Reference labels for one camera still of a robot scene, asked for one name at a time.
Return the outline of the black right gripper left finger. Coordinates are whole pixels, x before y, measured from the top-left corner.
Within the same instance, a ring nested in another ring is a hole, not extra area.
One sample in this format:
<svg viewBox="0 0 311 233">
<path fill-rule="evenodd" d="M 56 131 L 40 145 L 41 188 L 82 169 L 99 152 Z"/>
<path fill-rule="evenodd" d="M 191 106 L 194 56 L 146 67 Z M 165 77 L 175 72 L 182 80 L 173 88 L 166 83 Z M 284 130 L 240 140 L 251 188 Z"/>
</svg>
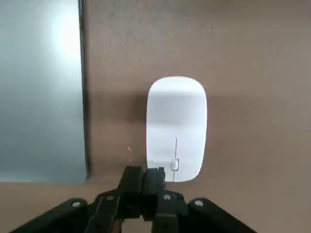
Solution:
<svg viewBox="0 0 311 233">
<path fill-rule="evenodd" d="M 100 193 L 93 203 L 71 198 L 12 230 L 13 233 L 110 233 L 121 199 L 121 189 L 130 185 L 135 195 L 141 192 L 144 169 L 127 166 L 119 186 Z"/>
</svg>

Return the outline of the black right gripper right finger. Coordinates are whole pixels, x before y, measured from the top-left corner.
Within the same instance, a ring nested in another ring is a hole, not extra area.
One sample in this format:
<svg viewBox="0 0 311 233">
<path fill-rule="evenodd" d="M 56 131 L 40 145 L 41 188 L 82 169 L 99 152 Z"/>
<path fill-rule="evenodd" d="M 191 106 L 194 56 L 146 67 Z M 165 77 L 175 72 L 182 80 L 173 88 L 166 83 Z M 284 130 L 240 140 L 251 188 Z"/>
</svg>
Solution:
<svg viewBox="0 0 311 233">
<path fill-rule="evenodd" d="M 206 198 L 189 202 L 166 189 L 162 167 L 145 171 L 142 212 L 154 233 L 252 233 L 254 230 Z"/>
</svg>

